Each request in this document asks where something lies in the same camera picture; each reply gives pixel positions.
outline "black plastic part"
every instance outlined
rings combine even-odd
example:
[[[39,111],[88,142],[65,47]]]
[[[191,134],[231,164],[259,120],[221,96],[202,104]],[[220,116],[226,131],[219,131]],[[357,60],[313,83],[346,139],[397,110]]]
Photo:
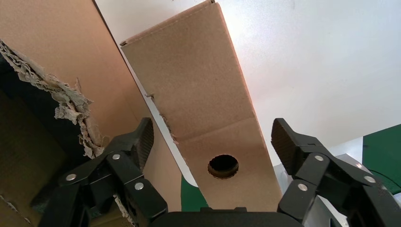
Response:
[[[330,219],[329,224],[330,224],[329,227],[342,227],[342,225],[337,220],[334,219]]]
[[[234,210],[215,210],[211,207],[201,207],[201,212],[247,212],[246,207],[236,207]]]
[[[57,188],[38,227],[87,227],[89,216],[78,192],[78,184]]]
[[[299,185],[305,185],[306,191],[302,191]],[[297,222],[303,224],[316,197],[316,186],[303,181],[293,180],[286,193],[281,198],[277,212],[287,214]]]
[[[115,193],[115,180],[107,165],[96,169],[89,177],[90,191],[93,195],[94,205],[101,204]]]
[[[67,162],[52,176],[50,181],[40,190],[40,192],[32,199],[30,206],[35,211],[43,214],[44,209],[49,203],[51,196],[53,195],[56,188],[59,187],[59,178],[64,175],[65,172],[77,167],[74,164]]]
[[[348,215],[352,227],[399,227],[401,209],[385,189],[363,186],[357,209]]]
[[[114,175],[117,176],[122,184],[127,184],[143,177],[143,173],[139,168],[122,151],[110,154],[106,160],[111,171],[114,172]]]
[[[142,171],[148,160],[154,142],[153,123],[150,118],[142,118],[134,132],[113,138],[104,153],[125,151]]]
[[[142,183],[143,188],[135,189],[137,183]],[[135,210],[136,220],[140,227],[147,227],[155,219],[168,212],[166,201],[144,178],[127,183],[125,191],[128,203]]]
[[[309,154],[294,178],[308,181],[314,185],[319,185],[329,167],[329,163],[329,158],[323,154]]]
[[[107,155],[115,151],[123,151],[130,155],[139,169],[143,168],[154,142],[153,124],[150,118],[143,118],[134,132],[116,136],[105,148],[103,153],[77,168],[68,171],[59,179],[59,185],[70,185],[79,182],[81,185],[90,183],[89,176],[101,165]],[[72,181],[67,181],[69,174],[76,174]]]
[[[302,165],[304,154],[299,147],[322,146],[317,138],[294,132],[283,118],[273,122],[271,143],[289,175],[295,175]]]
[[[271,142],[288,174],[314,185],[314,193],[325,197],[347,216],[351,227],[400,225],[401,209],[382,189],[380,179],[337,159],[317,138],[296,133],[284,119],[276,119]],[[315,156],[321,156],[323,161],[319,162]],[[284,194],[278,211],[302,221],[305,201],[295,200],[294,182]]]
[[[276,212],[171,212],[149,227],[302,227]]]

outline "hole in cardboard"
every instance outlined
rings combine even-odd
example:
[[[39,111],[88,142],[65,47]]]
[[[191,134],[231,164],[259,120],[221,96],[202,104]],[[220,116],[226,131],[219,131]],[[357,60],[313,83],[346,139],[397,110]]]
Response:
[[[238,172],[238,161],[231,155],[219,155],[209,162],[208,171],[216,178],[228,179]]]

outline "cardboard box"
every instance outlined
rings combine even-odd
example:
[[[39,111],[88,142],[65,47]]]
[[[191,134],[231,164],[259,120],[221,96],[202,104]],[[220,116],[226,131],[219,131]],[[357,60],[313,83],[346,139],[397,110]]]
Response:
[[[279,186],[219,5],[206,1],[121,45],[208,204],[275,211]]]
[[[130,132],[142,117],[150,117],[132,75],[91,0],[2,1],[0,39],[22,57],[22,61],[41,74],[44,81],[49,82],[47,79],[51,74],[60,81],[58,86],[66,83],[73,90],[78,79],[76,88],[87,100],[93,101],[85,112],[94,119],[92,125],[85,122],[87,132],[99,133],[87,135],[94,144],[92,148],[101,148],[109,140],[108,137]],[[7,132],[1,135],[2,144],[9,141],[9,138],[3,138]],[[14,215],[2,218],[0,226],[23,226],[19,223],[25,223],[24,218],[36,226],[40,219],[39,214],[30,210],[29,203],[54,173],[53,165],[61,163],[64,157],[59,155],[60,149],[52,149],[50,143],[43,140],[36,140],[35,143],[52,152],[44,152],[46,156],[34,151],[29,154],[24,148],[34,147],[35,144],[25,144],[17,146],[15,158],[10,159],[11,154],[7,156],[10,149],[2,149],[1,163],[7,165],[0,166],[0,194],[4,198],[0,201],[1,213],[2,216],[8,213]],[[74,152],[78,156],[85,154],[83,146]],[[169,210],[180,210],[181,173],[157,126],[154,149],[144,173],[167,201]],[[120,216],[116,212],[113,219]]]

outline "brown cardboard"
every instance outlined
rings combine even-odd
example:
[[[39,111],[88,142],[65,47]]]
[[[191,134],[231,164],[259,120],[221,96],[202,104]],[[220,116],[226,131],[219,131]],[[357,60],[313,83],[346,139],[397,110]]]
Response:
[[[130,132],[142,117],[150,116],[92,0],[3,0],[0,5],[0,39],[41,66],[44,73],[71,87],[78,78],[82,94],[93,101],[90,114],[104,136]],[[15,162],[8,169],[17,170],[19,164]],[[40,166],[29,171],[41,172],[44,177],[51,175]],[[154,151],[144,173],[167,201],[169,210],[180,210],[181,173],[158,127]],[[3,169],[0,174],[11,176]],[[26,172],[20,174],[21,188],[30,187],[23,183],[30,176]],[[30,202],[28,198],[16,201],[16,195],[5,196],[17,208],[28,207]],[[21,215],[32,218],[30,211],[21,210]]]
[[[0,91],[0,109],[1,219],[13,206],[18,219],[27,218],[36,226],[40,215],[29,203],[57,171],[65,155],[22,101],[10,100]]]
[[[28,222],[21,218],[18,213],[10,209],[6,203],[0,201],[0,226],[32,227]]]
[[[201,3],[126,40],[122,50],[208,204],[275,211],[280,190],[220,6]],[[208,173],[222,154],[239,163],[229,179]]]
[[[84,155],[95,158],[102,154],[106,144],[99,128],[90,114],[89,105],[92,103],[79,90],[61,82],[54,75],[43,73],[43,69],[30,61],[21,53],[11,50],[0,40],[0,54],[18,74],[21,81],[30,83],[40,90],[45,90],[59,103],[55,108],[54,118],[68,119],[80,126],[80,143],[84,146]]]

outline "torn cardboard edge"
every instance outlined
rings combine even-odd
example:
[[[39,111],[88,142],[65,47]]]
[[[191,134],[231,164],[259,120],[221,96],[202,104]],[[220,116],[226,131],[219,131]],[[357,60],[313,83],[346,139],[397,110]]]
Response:
[[[219,4],[204,1],[127,39],[121,49],[208,205],[277,209],[279,185]],[[238,171],[230,165],[233,177],[208,171],[222,155],[239,165]],[[246,185],[257,187],[245,198]]]
[[[24,219],[24,221],[25,221],[26,223],[28,223],[29,225],[32,226],[31,221],[30,221],[27,217],[24,217],[24,216],[17,210],[17,208],[16,208],[11,202],[7,201],[2,195],[0,195],[0,200],[2,200],[4,203],[6,203],[7,206],[10,207],[10,209],[12,209],[15,213],[17,213],[22,219]]]
[[[178,143],[177,140],[176,140],[176,136],[171,132],[171,128],[170,128],[170,125],[168,124],[168,121],[167,121],[166,117],[164,117],[164,115],[161,114],[161,113],[160,113],[160,116],[162,117],[164,123],[166,124],[166,127],[167,127],[167,129],[168,129],[168,132],[170,133],[170,136],[171,136],[171,138],[173,139],[173,143],[174,143],[175,145],[178,145],[179,143]]]
[[[68,119],[75,125],[79,124],[81,130],[79,142],[84,146],[84,156],[94,159],[102,154],[103,145],[107,144],[108,137],[101,135],[94,118],[90,116],[89,105],[92,101],[80,92],[78,79],[75,84],[76,89],[71,88],[54,75],[46,74],[41,66],[25,55],[12,50],[1,39],[0,53],[18,73],[21,81],[50,92],[52,98],[59,103],[59,107],[55,109],[56,119]]]

